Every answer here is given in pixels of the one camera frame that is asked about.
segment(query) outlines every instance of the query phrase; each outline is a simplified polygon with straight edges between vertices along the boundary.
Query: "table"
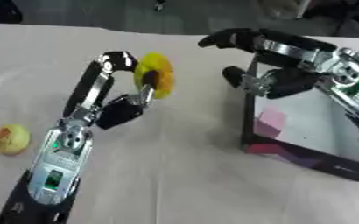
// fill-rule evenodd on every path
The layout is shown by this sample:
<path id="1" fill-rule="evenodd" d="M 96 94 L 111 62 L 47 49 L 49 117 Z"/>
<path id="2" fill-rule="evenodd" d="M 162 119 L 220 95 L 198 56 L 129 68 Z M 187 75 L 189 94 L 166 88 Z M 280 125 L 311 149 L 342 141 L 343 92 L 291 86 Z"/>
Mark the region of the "table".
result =
<path id="1" fill-rule="evenodd" d="M 175 91 L 133 122 L 94 128 L 69 223 L 359 224 L 359 183 L 239 150 L 243 92 L 221 70 L 251 55 L 199 49 L 200 38 L 0 24 L 0 124 L 33 133 L 27 151 L 0 155 L 0 209 L 87 64 L 127 50 L 166 55 Z M 359 38 L 322 39 L 359 49 Z M 116 76 L 109 99 L 134 90 L 130 74 Z"/>

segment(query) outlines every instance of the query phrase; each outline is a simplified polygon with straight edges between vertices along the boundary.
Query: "robotic finger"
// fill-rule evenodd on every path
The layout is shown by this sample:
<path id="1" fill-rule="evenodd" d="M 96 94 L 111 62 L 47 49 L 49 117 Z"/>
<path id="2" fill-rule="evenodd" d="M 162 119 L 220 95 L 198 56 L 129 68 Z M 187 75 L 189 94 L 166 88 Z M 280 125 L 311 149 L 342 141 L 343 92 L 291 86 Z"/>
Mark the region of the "robotic finger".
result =
<path id="1" fill-rule="evenodd" d="M 158 60 L 170 64 L 165 58 Z M 68 99 L 63 118 L 48 130 L 32 168 L 12 190 L 0 213 L 0 224 L 67 222 L 93 146 L 89 127 L 96 123 L 107 130 L 141 116 L 161 88 L 161 72 L 143 70 L 137 93 L 124 94 L 105 105 L 103 100 L 115 83 L 113 73 L 135 73 L 137 66 L 140 63 L 128 52 L 106 52 L 89 64 Z"/>
<path id="2" fill-rule="evenodd" d="M 223 70 L 234 87 L 242 86 L 248 93 L 270 99 L 316 87 L 359 119 L 359 51 L 355 49 L 266 29 L 219 31 L 202 39 L 199 46 L 234 47 L 254 53 L 246 72 L 238 67 Z M 260 74 L 257 63 L 279 68 Z"/>

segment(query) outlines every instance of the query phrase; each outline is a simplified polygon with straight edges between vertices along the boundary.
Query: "box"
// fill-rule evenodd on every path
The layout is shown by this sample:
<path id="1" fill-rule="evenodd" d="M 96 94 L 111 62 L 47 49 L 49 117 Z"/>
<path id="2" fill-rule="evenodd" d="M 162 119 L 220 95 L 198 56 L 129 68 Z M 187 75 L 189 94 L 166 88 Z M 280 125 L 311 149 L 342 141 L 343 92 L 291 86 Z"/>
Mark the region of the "box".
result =
<path id="1" fill-rule="evenodd" d="M 285 114 L 277 137 L 255 131 L 257 117 L 265 108 Z M 245 94 L 243 150 L 359 181 L 359 128 L 339 104 L 314 88 L 277 100 Z"/>

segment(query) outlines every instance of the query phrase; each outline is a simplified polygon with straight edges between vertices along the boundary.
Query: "black plastic part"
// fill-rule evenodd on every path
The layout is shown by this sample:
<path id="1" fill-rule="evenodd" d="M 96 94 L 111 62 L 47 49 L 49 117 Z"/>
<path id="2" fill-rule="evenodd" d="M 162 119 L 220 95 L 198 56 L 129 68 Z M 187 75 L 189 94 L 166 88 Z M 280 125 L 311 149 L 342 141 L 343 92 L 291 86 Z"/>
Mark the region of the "black plastic part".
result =
<path id="1" fill-rule="evenodd" d="M 0 213 L 0 224 L 65 224 L 79 190 L 80 181 L 73 194 L 58 205 L 43 205 L 28 193 L 31 173 L 26 171 L 12 190 Z"/>
<path id="2" fill-rule="evenodd" d="M 275 82 L 267 94 L 269 99 L 277 99 L 311 90 L 320 76 L 298 68 L 284 68 L 271 71 Z"/>
<path id="3" fill-rule="evenodd" d="M 243 75 L 246 74 L 241 68 L 237 66 L 228 66 L 223 69 L 223 77 L 233 88 L 237 88 L 241 85 Z"/>
<path id="4" fill-rule="evenodd" d="M 151 85 L 154 89 L 158 87 L 159 73 L 151 70 L 143 75 L 143 85 Z"/>
<path id="5" fill-rule="evenodd" d="M 326 42 L 312 38 L 295 36 L 279 31 L 260 29 L 260 32 L 268 40 L 289 46 L 296 46 L 307 51 L 315 51 L 316 49 L 320 49 L 320 51 L 323 52 L 332 52 L 337 48 L 336 45 L 332 45 Z M 258 53 L 260 55 L 258 59 L 259 62 L 275 67 L 296 67 L 301 62 L 301 59 L 291 58 L 275 52 L 258 51 Z"/>
<path id="6" fill-rule="evenodd" d="M 88 95 L 89 90 L 94 85 L 94 82 L 98 78 L 99 74 L 101 72 L 101 66 L 98 62 L 93 61 L 89 64 L 88 68 L 82 75 L 79 83 L 77 83 L 76 88 L 74 89 L 73 93 L 69 97 L 69 100 L 67 101 L 67 104 L 64 108 L 63 116 L 67 117 L 74 112 L 74 109 L 76 108 L 78 103 L 82 103 L 85 98 Z M 109 79 L 104 84 L 101 92 L 99 93 L 95 105 L 102 105 L 102 101 L 106 97 L 107 93 L 113 86 L 114 79 L 113 77 L 109 77 Z"/>
<path id="7" fill-rule="evenodd" d="M 301 49 L 314 51 L 320 49 L 323 52 L 332 52 L 337 49 L 336 45 L 322 42 L 312 38 L 305 38 L 302 36 L 296 36 L 287 34 L 280 31 L 271 31 L 268 29 L 260 29 L 260 32 L 266 39 L 273 40 L 289 46 L 297 46 Z"/>
<path id="8" fill-rule="evenodd" d="M 199 47 L 216 46 L 218 48 L 238 48 L 245 52 L 254 52 L 254 38 L 260 35 L 250 28 L 233 28 L 212 33 L 199 41 Z"/>
<path id="9" fill-rule="evenodd" d="M 126 94 L 119 96 L 104 106 L 101 115 L 96 120 L 96 125 L 107 130 L 141 116 L 143 108 L 139 105 L 130 104 L 127 96 Z"/>
<path id="10" fill-rule="evenodd" d="M 127 71 L 133 73 L 136 70 L 138 62 L 129 52 L 106 52 L 103 55 L 109 56 L 109 62 L 113 65 L 113 72 Z"/>

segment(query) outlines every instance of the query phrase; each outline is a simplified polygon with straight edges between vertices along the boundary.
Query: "black robotic finger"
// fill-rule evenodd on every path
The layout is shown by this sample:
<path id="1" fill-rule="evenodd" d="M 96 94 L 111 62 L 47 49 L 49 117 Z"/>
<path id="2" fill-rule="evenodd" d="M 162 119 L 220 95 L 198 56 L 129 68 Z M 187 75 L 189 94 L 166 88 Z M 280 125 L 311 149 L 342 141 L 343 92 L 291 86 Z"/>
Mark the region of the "black robotic finger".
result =
<path id="1" fill-rule="evenodd" d="M 86 99 L 88 92 L 94 86 L 96 79 L 101 73 L 101 69 L 101 65 L 96 61 L 93 61 L 91 62 L 91 64 L 89 64 L 88 68 L 82 75 L 81 79 L 79 80 L 79 83 L 77 83 L 76 88 L 74 89 L 73 93 L 67 101 L 67 104 L 63 111 L 64 117 L 70 116 L 72 112 L 74 112 L 74 109 L 76 108 L 77 104 L 82 103 Z M 102 104 L 102 101 L 113 86 L 113 83 L 114 79 L 110 76 L 108 80 L 104 83 L 102 90 L 96 98 L 96 105 Z"/>
<path id="2" fill-rule="evenodd" d="M 218 31 L 199 41 L 200 47 L 217 46 L 218 48 L 238 48 L 246 52 L 254 52 L 254 38 L 258 31 L 249 28 L 233 28 Z"/>
<path id="3" fill-rule="evenodd" d="M 122 123 L 129 122 L 143 114 L 140 105 L 133 105 L 129 102 L 128 95 L 121 95 L 110 101 L 96 120 L 96 125 L 107 130 Z"/>
<path id="4" fill-rule="evenodd" d="M 233 88 L 237 88 L 241 85 L 244 74 L 246 74 L 246 72 L 237 66 L 228 66 L 223 69 L 223 77 Z"/>
<path id="5" fill-rule="evenodd" d="M 332 52 L 337 49 L 336 45 L 329 44 L 327 42 L 319 41 L 313 38 L 291 35 L 280 31 L 260 29 L 260 33 L 264 36 L 265 39 L 289 46 L 296 46 L 307 51 L 314 51 L 319 49 L 322 52 Z"/>
<path id="6" fill-rule="evenodd" d="M 106 52 L 100 61 L 107 72 L 115 71 L 135 72 L 137 60 L 129 52 Z"/>
<path id="7" fill-rule="evenodd" d="M 274 82 L 267 98 L 277 99 L 311 90 L 320 76 L 298 68 L 272 70 L 270 76 Z"/>

